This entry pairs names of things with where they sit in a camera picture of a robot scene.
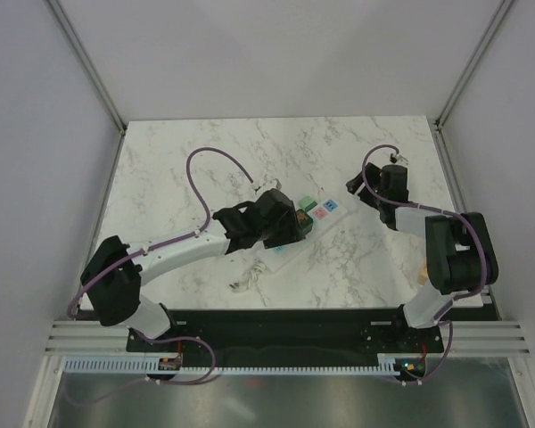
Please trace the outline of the dark green cube plug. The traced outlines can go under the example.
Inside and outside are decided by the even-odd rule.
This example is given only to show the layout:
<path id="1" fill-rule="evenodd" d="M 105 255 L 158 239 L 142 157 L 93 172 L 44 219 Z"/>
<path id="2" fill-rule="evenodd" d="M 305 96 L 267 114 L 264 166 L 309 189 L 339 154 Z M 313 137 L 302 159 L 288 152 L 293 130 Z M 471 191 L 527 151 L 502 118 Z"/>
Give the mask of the dark green cube plug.
<path id="1" fill-rule="evenodd" d="M 308 235 L 314 226 L 313 218 L 303 209 L 298 209 L 295 212 L 299 228 L 304 235 Z"/>

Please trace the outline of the white power strip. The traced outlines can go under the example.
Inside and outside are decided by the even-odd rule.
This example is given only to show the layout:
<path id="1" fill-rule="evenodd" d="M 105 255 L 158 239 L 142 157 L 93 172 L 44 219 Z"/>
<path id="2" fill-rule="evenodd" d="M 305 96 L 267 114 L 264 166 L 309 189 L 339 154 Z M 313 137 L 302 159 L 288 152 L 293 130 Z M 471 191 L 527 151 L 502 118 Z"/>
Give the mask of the white power strip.
<path id="1" fill-rule="evenodd" d="M 272 249 L 259 249 L 256 252 L 257 265 L 269 273 L 276 273 L 285 265 L 309 250 L 320 238 L 343 220 L 348 210 L 335 198 L 327 198 L 307 212 L 314 220 L 312 232 L 305 240 Z"/>

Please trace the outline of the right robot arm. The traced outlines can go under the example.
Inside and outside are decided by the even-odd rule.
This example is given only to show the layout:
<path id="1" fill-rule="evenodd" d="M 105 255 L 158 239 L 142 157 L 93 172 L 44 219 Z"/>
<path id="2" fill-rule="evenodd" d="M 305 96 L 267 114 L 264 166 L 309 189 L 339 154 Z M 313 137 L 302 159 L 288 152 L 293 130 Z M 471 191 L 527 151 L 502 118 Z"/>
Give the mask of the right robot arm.
<path id="1" fill-rule="evenodd" d="M 390 332 L 399 350 L 412 350 L 422 329 L 437 325 L 458 300 L 479 293 L 498 279 L 498 262 L 480 212 L 456 213 L 408 199 L 407 168 L 373 163 L 346 183 L 349 193 L 378 211 L 390 230 L 415 235 L 425 243 L 427 280 L 401 307 L 404 320 Z"/>

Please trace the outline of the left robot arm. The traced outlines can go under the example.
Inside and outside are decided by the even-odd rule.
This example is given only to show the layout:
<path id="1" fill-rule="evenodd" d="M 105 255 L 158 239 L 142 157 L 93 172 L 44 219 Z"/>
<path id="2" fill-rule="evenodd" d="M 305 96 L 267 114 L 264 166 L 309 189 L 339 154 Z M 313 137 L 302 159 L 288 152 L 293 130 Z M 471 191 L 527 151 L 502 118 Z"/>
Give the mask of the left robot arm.
<path id="1" fill-rule="evenodd" d="M 116 235 L 102 241 L 81 275 L 82 290 L 103 327 L 123 325 L 136 330 L 157 350 L 177 343 L 177 328 L 161 303 L 142 295 L 152 280 L 201 259 L 298 243 L 309 229 L 284 193 L 273 188 L 255 202 L 208 213 L 206 224 L 161 242 L 123 243 Z"/>

